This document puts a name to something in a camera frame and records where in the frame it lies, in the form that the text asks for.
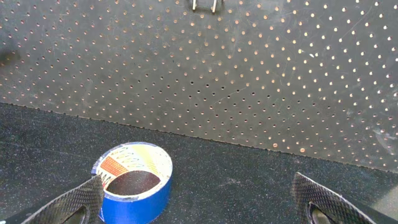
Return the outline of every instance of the speckled black surface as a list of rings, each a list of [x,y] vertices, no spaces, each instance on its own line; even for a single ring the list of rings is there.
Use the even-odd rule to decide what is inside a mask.
[[[170,202],[154,223],[298,223],[297,171],[366,205],[398,186],[390,172],[0,103],[0,219],[82,183],[102,153],[132,141],[173,160]]]

